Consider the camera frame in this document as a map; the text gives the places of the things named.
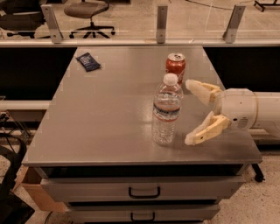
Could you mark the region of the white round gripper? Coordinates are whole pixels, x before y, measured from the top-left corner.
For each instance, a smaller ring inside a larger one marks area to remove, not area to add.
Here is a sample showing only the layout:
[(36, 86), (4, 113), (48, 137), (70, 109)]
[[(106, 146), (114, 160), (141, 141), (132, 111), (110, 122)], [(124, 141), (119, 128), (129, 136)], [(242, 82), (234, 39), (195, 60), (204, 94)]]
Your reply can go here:
[(214, 112), (211, 111), (201, 125), (186, 135), (186, 145), (201, 144), (217, 137), (228, 126), (231, 130), (247, 130), (255, 123), (257, 100), (252, 91), (230, 88), (222, 92), (218, 86), (197, 80), (186, 80), (185, 87), (203, 104), (214, 102)]

